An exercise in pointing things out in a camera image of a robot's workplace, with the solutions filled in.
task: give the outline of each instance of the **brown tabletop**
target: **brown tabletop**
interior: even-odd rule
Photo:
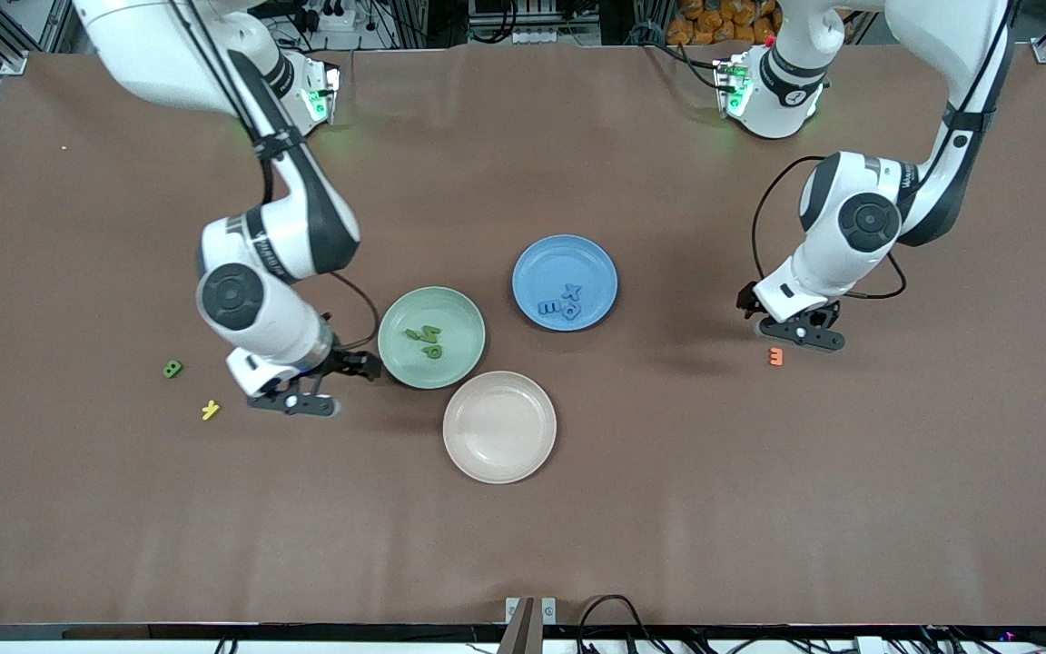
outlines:
[[[343,378],[335,420],[248,409],[192,270],[200,228],[258,199],[244,134],[35,55],[0,88],[0,622],[468,623],[524,593],[572,619],[615,591],[657,623],[1046,623],[1046,66],[1017,54],[952,234],[897,249],[909,290],[773,368],[733,307],[760,193],[801,155],[925,160],[946,97],[900,48],[831,74],[764,141],[657,52],[356,55],[347,125],[312,136],[360,217],[348,276],[381,309],[470,295],[476,371],[532,377],[560,415],[547,464],[491,487],[444,449],[453,389]],[[769,266],[804,177],[764,212]],[[616,262],[593,330],[511,299],[555,232]],[[333,278],[299,290],[368,330]]]

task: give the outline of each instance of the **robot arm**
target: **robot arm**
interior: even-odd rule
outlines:
[[[242,5],[218,8],[204,0],[75,4],[120,86],[167,107],[236,115],[253,138],[263,170],[271,174],[275,167],[286,182],[288,196],[266,198],[203,229],[196,252],[196,302],[204,321],[235,346],[227,363],[250,404],[286,413],[335,414],[336,399],[316,394],[316,388],[301,392],[302,377],[314,377],[320,386],[328,373],[373,378],[381,371],[377,357],[337,348],[325,319],[290,287],[344,268],[361,239],[354,211],[304,141],[308,130],[332,113],[336,70],[327,73],[320,62],[281,52],[256,18],[236,10]],[[145,45],[149,35],[158,41]],[[295,78],[298,70],[304,78]],[[309,91],[317,86],[322,90]],[[288,386],[278,390],[282,382]]]
[[[777,45],[792,26],[786,12]],[[738,298],[747,315],[769,314],[760,332],[802,346],[843,346],[840,334],[822,332],[837,319],[837,299],[895,242],[929,244],[954,224],[1011,62],[1008,0],[889,0],[885,15],[906,48],[941,71],[950,96],[925,164],[837,153],[810,175],[800,202],[805,241]]]

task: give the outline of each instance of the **metal bracket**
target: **metal bracket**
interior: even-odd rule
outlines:
[[[518,596],[507,596],[506,599],[506,615],[503,616],[503,622],[510,623],[511,616],[515,614],[516,608],[520,604],[520,599]],[[553,625],[555,624],[555,599],[554,596],[544,596],[543,599],[543,624]]]
[[[544,596],[543,604],[535,596],[510,596],[506,613],[510,622],[499,641],[498,654],[543,654],[543,625],[547,622],[547,606],[555,618],[555,600]]]
[[[1039,49],[1037,43],[1039,43],[1039,38],[1032,38],[1032,40],[1030,40],[1030,44],[1032,45],[1032,55],[1036,58],[1036,63],[1046,64],[1046,52]]]
[[[14,59],[14,61],[10,61],[10,59],[4,59],[3,65],[0,66],[0,74],[7,74],[12,77],[16,77],[17,75],[24,73],[26,70],[26,60],[29,59],[29,54],[30,51],[23,50],[22,58],[20,59]]]

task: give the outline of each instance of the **cable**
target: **cable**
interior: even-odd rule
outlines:
[[[756,251],[756,224],[760,221],[760,208],[765,206],[765,202],[769,199],[769,194],[772,194],[773,186],[776,186],[777,183],[781,181],[781,178],[786,177],[790,170],[794,170],[794,166],[802,164],[803,162],[819,162],[824,160],[824,158],[825,157],[811,155],[809,157],[798,158],[798,160],[791,162],[784,170],[773,178],[773,181],[769,183],[768,188],[765,189],[765,195],[760,196],[760,202],[756,203],[756,210],[753,210],[753,223],[750,227],[750,245],[753,248],[753,265],[756,268],[756,278],[765,278],[765,270],[760,268],[760,256]]]
[[[362,291],[362,289],[360,289],[358,285],[355,285],[354,281],[349,281],[348,278],[345,278],[344,274],[341,274],[340,272],[331,272],[331,274],[333,274],[333,276],[336,277],[342,285],[348,286],[349,290],[353,290],[354,293],[360,295],[362,300],[365,300],[366,307],[369,307],[369,315],[373,316],[374,322],[373,330],[369,331],[369,336],[366,336],[365,339],[345,343],[344,346],[338,346],[337,348],[340,351],[351,351],[351,348],[364,346],[364,344],[369,343],[369,341],[373,340],[374,337],[378,336],[378,328],[382,325],[382,316],[378,315],[378,307],[374,307],[374,301],[369,298],[369,295],[367,295],[365,291]]]
[[[581,41],[581,35],[575,33],[575,29],[573,28],[572,24],[570,22],[564,22],[564,26],[566,29],[568,29],[568,36],[575,40],[575,44],[581,46],[581,48],[586,48],[584,42]]]
[[[879,16],[874,13],[874,16],[870,17],[870,21],[863,27],[863,29],[861,29],[861,33],[859,33],[858,37],[855,37],[855,45],[863,44],[863,38],[870,31],[870,27],[874,25],[874,21],[877,20],[879,20]]]
[[[369,0],[369,7],[370,8],[373,7],[373,3],[374,3],[374,0]],[[393,30],[391,30],[389,28],[389,25],[386,24],[386,14],[382,13],[382,9],[378,9],[378,20],[382,21],[382,28],[384,30],[386,30],[386,37],[389,37],[389,49],[390,50],[397,50],[397,40],[395,40],[395,38],[394,38]],[[382,41],[382,45],[386,45],[386,42],[382,40],[382,33],[381,32],[378,33],[378,40]]]
[[[390,7],[386,7],[386,5],[383,5],[382,3],[379,3],[378,7],[379,7],[378,8],[378,13],[382,14],[383,12],[385,12],[385,13],[389,14],[390,20],[394,21],[394,24],[402,25],[402,26],[404,26],[404,28],[410,29],[410,31],[417,33],[418,37],[423,38],[424,40],[426,38],[430,38],[427,32],[425,32],[425,31],[416,28],[412,24],[408,24],[408,22],[404,21],[402,18],[395,17],[393,9],[391,9]]]
[[[676,50],[668,48],[667,45],[661,45],[661,43],[657,43],[656,41],[640,41],[637,45],[642,46],[642,48],[643,46],[651,46],[651,48],[656,48],[657,50],[668,54],[669,58],[676,59],[677,62],[689,64],[689,66],[697,66],[699,69],[718,70],[718,64],[710,62],[698,62],[696,59],[689,59],[688,55],[683,52],[677,53]]]
[[[731,86],[724,86],[724,84],[714,84],[712,82],[709,82],[709,80],[707,80],[705,75],[701,74],[701,71],[697,70],[699,69],[699,67],[703,67],[703,69],[708,69],[708,70],[715,70],[717,66],[714,64],[706,64],[703,62],[698,62],[696,59],[689,59],[688,54],[685,54],[685,47],[683,45],[678,45],[678,48],[680,48],[680,53],[674,52],[674,50],[669,49],[668,46],[660,45],[659,43],[652,41],[642,41],[640,43],[637,43],[637,45],[652,46],[652,48],[656,48],[661,52],[668,53],[669,58],[676,59],[677,62],[684,63],[686,66],[688,66],[689,72],[691,72],[692,75],[697,77],[697,80],[701,80],[701,84],[703,84],[703,86],[714,88],[714,90],[718,91],[729,91],[729,92],[735,91],[735,88]]]
[[[619,602],[622,602],[623,606],[628,606],[628,612],[631,613],[632,621],[634,621],[636,623],[636,626],[638,626],[638,628],[640,628],[640,630],[643,632],[644,640],[652,642],[652,647],[656,647],[657,651],[661,651],[661,653],[663,654],[673,654],[673,650],[669,650],[668,646],[664,645],[663,640],[660,640],[659,637],[654,637],[652,633],[649,632],[649,628],[646,628],[646,626],[643,626],[643,621],[640,621],[640,614],[636,612],[636,606],[632,605],[632,601],[628,600],[627,596],[623,595],[598,596],[596,601],[594,601],[592,604],[588,606],[588,608],[584,610],[584,616],[581,616],[581,628],[575,632],[575,654],[590,654],[592,653],[592,651],[595,650],[594,647],[592,650],[587,650],[584,647],[585,624],[589,619],[590,614],[592,614],[592,611],[594,611],[596,606],[601,605],[610,600],[617,600]],[[735,650],[730,651],[729,654],[734,654],[734,653]]]
[[[1008,26],[1008,19],[1011,17],[1011,3],[1008,1],[1008,7],[1004,9],[1003,17],[1000,18],[1000,25],[995,28],[995,37],[992,37],[991,46],[987,47],[987,54],[983,55],[983,63],[979,66],[979,71],[976,72],[975,78],[972,80],[971,88],[967,90],[967,96],[962,99],[962,104],[959,105],[959,113],[967,111],[967,105],[971,103],[973,96],[975,96],[975,88],[979,87],[980,82],[983,81],[983,73],[987,71],[987,66],[992,65],[992,55],[995,52],[996,43],[1000,42],[1000,37],[1003,37],[1003,30]]]
[[[801,157],[798,158],[798,160],[790,162],[790,164],[786,166],[784,170],[780,172],[780,174],[777,174],[777,176],[773,178],[773,181],[769,183],[768,188],[765,189],[765,194],[760,196],[760,202],[756,203],[756,208],[755,210],[753,210],[753,223],[752,226],[750,227],[750,245],[753,249],[753,266],[754,268],[756,268],[756,278],[765,278],[765,270],[760,268],[760,254],[758,253],[758,248],[756,248],[756,224],[760,222],[760,208],[765,207],[765,203],[769,199],[769,195],[773,194],[773,188],[777,185],[778,182],[781,181],[781,179],[786,177],[786,175],[789,174],[790,170],[793,170],[794,166],[801,164],[802,162],[819,162],[824,160],[824,158],[825,157],[811,155],[809,157]],[[888,260],[890,260],[890,265],[893,268],[893,271],[899,276],[899,287],[896,290],[890,291],[889,293],[877,293],[877,294],[846,293],[843,295],[843,297],[854,298],[856,300],[887,300],[889,298],[897,297],[897,295],[904,293],[904,291],[906,290],[906,274],[902,272],[902,266],[899,265],[899,262],[895,261],[891,252],[887,252],[887,257]]]
[[[510,12],[511,24],[509,26],[507,26],[506,24],[507,12]],[[479,43],[490,43],[490,45],[495,45],[495,43],[501,43],[502,41],[505,41],[507,37],[510,37],[510,35],[515,32],[515,22],[519,20],[519,12],[520,12],[519,4],[516,3],[515,0],[510,0],[510,5],[507,5],[507,7],[503,8],[502,24],[499,25],[499,28],[497,29],[497,31],[495,31],[494,35],[491,36],[491,38],[481,38],[474,32],[471,33],[471,38],[473,38],[473,40],[478,41]]]
[[[221,637],[221,640],[220,642],[217,642],[217,649],[212,651],[212,654],[236,654],[237,647],[241,647],[241,641],[233,637],[232,646],[229,647],[228,651],[224,651],[225,642],[228,642],[228,637]]]
[[[715,91],[728,91],[728,92],[735,91],[735,88],[731,86],[718,86],[718,84],[709,82],[709,80],[706,80],[705,75],[701,74],[701,71],[697,70],[697,66],[692,64],[692,59],[686,58],[685,47],[683,45],[678,45],[677,48],[680,49],[681,58],[685,59],[685,63],[688,66],[689,72],[691,72],[693,77],[697,77],[697,80],[701,80],[701,84],[703,84],[703,86],[708,86],[709,88],[713,88],[713,90]]]
[[[301,38],[301,41],[306,42],[306,48],[312,50],[313,45],[312,43],[309,43],[309,37],[301,31],[301,28],[298,26],[298,21],[293,20],[293,14],[286,14],[286,17],[290,18],[290,24],[293,25],[293,28],[298,30],[298,38]]]
[[[994,647],[992,647],[991,645],[987,645],[987,644],[983,642],[982,640],[976,640],[976,638],[974,638],[974,637],[968,636],[967,633],[963,633],[962,629],[959,629],[959,628],[951,628],[951,629],[954,629],[955,633],[959,634],[959,637],[964,637],[964,638],[967,638],[967,640],[975,642],[975,645],[977,647],[979,647],[980,650],[986,651],[987,654],[1003,654],[1003,653],[1001,653],[1001,651],[999,651],[997,649],[994,649]]]
[[[185,0],[185,3],[188,5],[191,16],[196,17],[196,21],[200,24],[201,31],[208,42],[212,55],[215,55],[217,62],[220,64],[220,70],[217,69],[215,64],[212,64],[208,51],[204,50],[203,46],[200,45],[200,40],[197,38],[197,33],[191,29],[191,23],[188,22],[187,18],[183,17],[183,13],[180,12],[180,7],[178,7],[176,0],[168,1],[172,12],[176,14],[177,20],[180,22],[180,26],[182,26],[183,31],[188,35],[192,46],[196,47],[196,53],[200,54],[200,59],[202,59],[204,65],[208,67],[208,71],[212,74],[212,78],[217,80],[217,86],[220,87],[221,93],[224,95],[224,98],[228,100],[233,114],[235,114],[237,120],[240,120],[241,128],[245,129],[245,132],[249,135],[250,141],[257,141],[258,138],[260,138],[260,134],[252,125],[252,119],[249,116],[249,109],[245,107],[244,103],[241,103],[236,86],[232,83],[232,75],[229,74],[228,67],[224,65],[224,59],[221,58],[220,50],[217,49],[217,43],[215,41],[212,41],[212,35],[208,32],[208,26],[204,25],[204,21],[201,20],[200,13],[197,10],[196,4],[192,3],[191,0]],[[273,202],[273,165],[268,161],[260,161],[260,175],[263,186],[265,186],[262,191],[262,203]]]

